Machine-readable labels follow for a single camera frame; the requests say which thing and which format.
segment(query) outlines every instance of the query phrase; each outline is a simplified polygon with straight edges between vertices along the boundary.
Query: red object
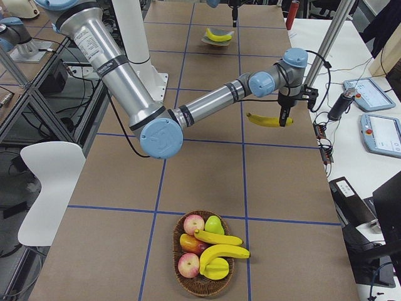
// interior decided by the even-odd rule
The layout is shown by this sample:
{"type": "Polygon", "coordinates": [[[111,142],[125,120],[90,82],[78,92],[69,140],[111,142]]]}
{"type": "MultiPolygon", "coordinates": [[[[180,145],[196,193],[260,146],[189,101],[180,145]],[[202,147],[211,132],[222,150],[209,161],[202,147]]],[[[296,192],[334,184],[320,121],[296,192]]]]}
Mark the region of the red object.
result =
{"type": "Polygon", "coordinates": [[[290,30],[291,27],[293,27],[294,18],[295,18],[296,12],[298,11],[298,8],[299,8],[299,1],[292,0],[291,6],[289,7],[288,15],[287,15],[287,21],[286,21],[287,30],[290,30]]]}

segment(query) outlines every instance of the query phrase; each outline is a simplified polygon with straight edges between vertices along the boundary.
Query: pear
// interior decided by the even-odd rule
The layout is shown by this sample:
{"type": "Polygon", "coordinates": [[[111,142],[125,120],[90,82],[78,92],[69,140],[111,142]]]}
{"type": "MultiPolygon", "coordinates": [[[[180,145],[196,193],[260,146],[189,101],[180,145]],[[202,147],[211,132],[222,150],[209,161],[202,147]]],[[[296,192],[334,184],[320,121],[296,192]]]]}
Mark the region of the pear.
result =
{"type": "Polygon", "coordinates": [[[205,223],[205,231],[215,234],[224,235],[224,229],[218,216],[210,216],[205,223]]]}

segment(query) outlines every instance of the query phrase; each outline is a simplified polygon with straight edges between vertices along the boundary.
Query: bowl of fruit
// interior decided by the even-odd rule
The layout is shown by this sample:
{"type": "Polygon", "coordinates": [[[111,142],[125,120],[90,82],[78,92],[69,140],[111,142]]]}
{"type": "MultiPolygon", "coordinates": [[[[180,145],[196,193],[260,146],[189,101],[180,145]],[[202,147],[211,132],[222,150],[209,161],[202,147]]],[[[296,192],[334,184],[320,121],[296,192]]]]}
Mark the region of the bowl of fruit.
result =
{"type": "Polygon", "coordinates": [[[234,258],[249,258],[242,239],[210,211],[183,215],[173,232],[174,270],[178,282],[198,297],[221,292],[234,273],[234,258]]]}

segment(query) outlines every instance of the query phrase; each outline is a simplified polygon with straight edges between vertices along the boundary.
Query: brown basket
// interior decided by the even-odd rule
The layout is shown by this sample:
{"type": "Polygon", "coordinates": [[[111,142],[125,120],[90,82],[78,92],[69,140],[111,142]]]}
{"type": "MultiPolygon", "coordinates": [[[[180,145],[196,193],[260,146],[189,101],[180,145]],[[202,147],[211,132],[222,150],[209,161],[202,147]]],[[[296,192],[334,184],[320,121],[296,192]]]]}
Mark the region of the brown basket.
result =
{"type": "Polygon", "coordinates": [[[185,278],[178,271],[178,261],[180,257],[185,253],[180,246],[180,236],[185,233],[184,231],[184,220],[187,216],[191,214],[198,214],[203,217],[206,221],[210,216],[216,215],[221,220],[221,225],[224,228],[224,233],[229,235],[229,229],[227,227],[226,222],[216,213],[210,211],[203,210],[195,210],[188,212],[181,219],[178,220],[174,233],[173,233],[173,256],[174,256],[174,270],[175,276],[178,282],[190,293],[194,294],[198,297],[209,297],[218,294],[221,292],[227,284],[230,282],[232,274],[234,273],[234,259],[233,258],[225,258],[229,265],[229,273],[228,275],[220,280],[211,280],[206,278],[205,276],[199,274],[195,278],[185,278]]]}

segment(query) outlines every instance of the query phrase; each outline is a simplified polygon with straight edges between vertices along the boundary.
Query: white desk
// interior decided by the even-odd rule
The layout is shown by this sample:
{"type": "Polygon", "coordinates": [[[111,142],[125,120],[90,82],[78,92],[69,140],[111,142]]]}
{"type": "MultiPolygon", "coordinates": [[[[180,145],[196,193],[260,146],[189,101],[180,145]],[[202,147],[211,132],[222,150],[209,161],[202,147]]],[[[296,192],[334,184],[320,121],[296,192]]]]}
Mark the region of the white desk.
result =
{"type": "MultiPolygon", "coordinates": [[[[312,19],[296,19],[294,25],[289,31],[289,37],[292,47],[300,47],[306,50],[318,51],[325,33],[330,25],[330,21],[312,20],[312,19]]],[[[332,70],[353,68],[359,64],[368,61],[371,54],[359,37],[358,31],[355,29],[351,21],[346,21],[343,25],[328,57],[326,60],[332,65],[332,70]]],[[[310,55],[309,62],[312,63],[314,56],[310,55]]],[[[342,83],[344,80],[354,78],[370,77],[368,71],[369,65],[358,66],[353,70],[348,71],[333,71],[331,73],[332,83],[342,83]]],[[[321,69],[321,73],[326,73],[325,67],[321,69]]],[[[385,78],[374,78],[383,90],[390,89],[390,85],[385,78]]],[[[319,98],[316,104],[321,102],[328,82],[328,75],[319,75],[314,83],[314,87],[319,90],[319,98]]],[[[337,100],[340,93],[343,91],[341,85],[331,85],[329,93],[329,101],[325,100],[319,112],[328,112],[337,100]]],[[[388,92],[388,95],[397,104],[395,108],[375,112],[378,115],[391,116],[401,119],[401,104],[393,91],[388,92]]],[[[359,120],[361,111],[354,104],[348,114],[343,114],[340,124],[336,130],[338,122],[328,124],[326,130],[327,137],[334,141],[334,163],[331,165],[331,174],[328,180],[336,179],[345,176],[355,191],[361,198],[372,196],[372,192],[381,186],[385,181],[390,179],[401,170],[401,159],[372,154],[366,151],[362,136],[360,133],[359,120]]],[[[315,119],[316,114],[311,114],[311,118],[315,119]]],[[[326,121],[326,114],[322,114],[321,119],[326,121]]],[[[362,225],[359,230],[371,241],[383,240],[382,235],[373,234],[366,226],[362,225]]],[[[376,301],[383,300],[400,300],[401,288],[397,283],[397,288],[373,288],[373,296],[376,292],[385,292],[384,295],[377,296],[376,301]]],[[[369,296],[369,286],[359,285],[358,292],[360,300],[366,300],[369,296]]]]}

